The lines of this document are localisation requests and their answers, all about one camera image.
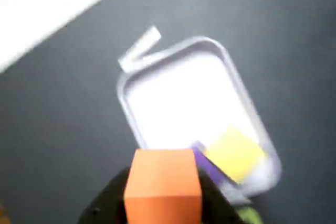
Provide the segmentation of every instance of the black object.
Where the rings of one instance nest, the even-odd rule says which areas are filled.
[[[239,224],[244,223],[235,209],[223,197],[210,177],[198,171],[202,189],[202,223]],[[99,193],[79,218],[78,224],[124,224],[127,222],[123,193],[129,169],[122,170]]]

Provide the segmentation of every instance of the yellow block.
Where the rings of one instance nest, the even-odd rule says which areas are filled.
[[[204,155],[233,181],[240,183],[257,162],[266,156],[252,139],[230,126]]]

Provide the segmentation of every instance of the green object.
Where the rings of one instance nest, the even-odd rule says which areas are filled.
[[[260,215],[256,210],[250,207],[237,209],[239,216],[247,224],[263,224]]]

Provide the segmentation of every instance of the orange block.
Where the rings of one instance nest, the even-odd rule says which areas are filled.
[[[200,224],[202,191],[192,150],[136,150],[124,192],[129,224]]]
[[[11,224],[9,218],[5,216],[5,210],[1,205],[0,205],[0,224]]]

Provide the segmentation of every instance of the foam block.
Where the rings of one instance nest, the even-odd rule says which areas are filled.
[[[5,215],[4,208],[0,205],[0,224],[11,224],[9,218]]]
[[[237,183],[266,156],[256,142],[233,126],[207,148],[204,155]]]
[[[202,191],[193,151],[137,150],[124,204],[129,224],[200,224]]]

